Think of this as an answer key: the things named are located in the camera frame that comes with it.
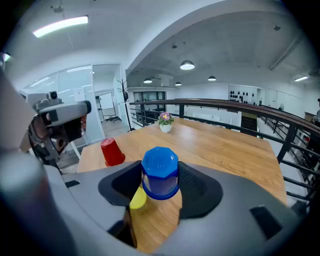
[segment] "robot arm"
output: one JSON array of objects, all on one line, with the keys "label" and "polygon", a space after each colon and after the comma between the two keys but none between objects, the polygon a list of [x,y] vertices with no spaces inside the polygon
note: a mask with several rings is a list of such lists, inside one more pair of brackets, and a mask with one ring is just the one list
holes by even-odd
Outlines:
[{"label": "robot arm", "polygon": [[56,91],[22,96],[36,112],[28,134],[33,151],[44,162],[56,159],[69,142],[84,134],[81,118],[91,112],[90,101],[62,103]]}]

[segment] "flower pot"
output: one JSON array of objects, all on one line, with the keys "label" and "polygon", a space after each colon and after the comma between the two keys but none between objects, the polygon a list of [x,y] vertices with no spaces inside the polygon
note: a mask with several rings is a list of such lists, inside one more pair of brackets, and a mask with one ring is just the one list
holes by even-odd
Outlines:
[{"label": "flower pot", "polygon": [[160,129],[161,129],[161,131],[163,131],[164,133],[168,133],[168,132],[170,132],[170,130],[171,130],[171,124],[164,124],[164,125],[161,125],[160,124]]}]

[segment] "metal railing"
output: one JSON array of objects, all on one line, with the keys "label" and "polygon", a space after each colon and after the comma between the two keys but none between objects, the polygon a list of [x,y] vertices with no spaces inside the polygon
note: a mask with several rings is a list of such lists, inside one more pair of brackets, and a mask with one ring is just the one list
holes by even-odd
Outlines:
[{"label": "metal railing", "polygon": [[[310,162],[310,158],[317,158],[317,161],[320,159],[320,154],[314,152],[307,143],[304,141],[303,144],[305,147],[301,147],[294,142],[295,138],[299,138],[297,136],[297,131],[306,131],[310,134],[320,137],[320,127],[314,125],[311,122],[308,122],[298,116],[291,115],[287,112],[283,112],[274,108],[264,107],[264,106],[257,106],[251,104],[244,104],[241,102],[236,101],[229,101],[229,100],[221,100],[221,99],[188,99],[188,98],[179,98],[179,99],[165,99],[165,100],[149,100],[149,101],[139,101],[130,103],[130,105],[139,106],[140,109],[137,108],[130,108],[131,111],[135,111],[131,113],[132,122],[138,126],[144,127],[150,124],[154,124],[158,121],[158,116],[161,111],[156,110],[146,110],[145,105],[175,105],[179,106],[179,114],[170,113],[173,116],[185,118],[189,120],[195,120],[202,123],[207,123],[216,126],[223,126],[226,129],[235,129],[239,130],[240,132],[250,134],[252,136],[258,136],[259,138],[269,139],[278,143],[282,144],[281,150],[278,153],[277,160],[278,163],[283,163],[285,165],[294,167],[301,171],[303,174],[303,178],[305,179],[305,183],[293,180],[288,177],[283,177],[286,182],[301,186],[307,189],[307,195],[302,196],[299,194],[286,192],[287,195],[298,198],[305,201],[311,201],[314,197],[317,190],[320,188],[320,173],[315,170]],[[276,135],[269,135],[263,132],[259,132],[256,130],[236,126],[229,123],[224,123],[220,121],[208,120],[203,118],[191,117],[185,115],[185,107],[200,107],[200,108],[211,108],[211,109],[220,109],[220,110],[227,110],[231,112],[246,112],[250,114],[255,114],[258,117],[262,118],[265,121],[265,124],[269,125],[273,133]],[[275,120],[274,126],[270,124],[271,120]],[[278,124],[288,124],[287,132],[282,130],[280,125]],[[285,136],[282,136],[278,131],[282,131]],[[307,164],[303,164],[299,157],[295,154],[293,149],[297,149],[301,152],[301,154],[305,157]],[[290,162],[284,160],[284,156],[287,152],[292,152],[295,156],[296,162]]]}]

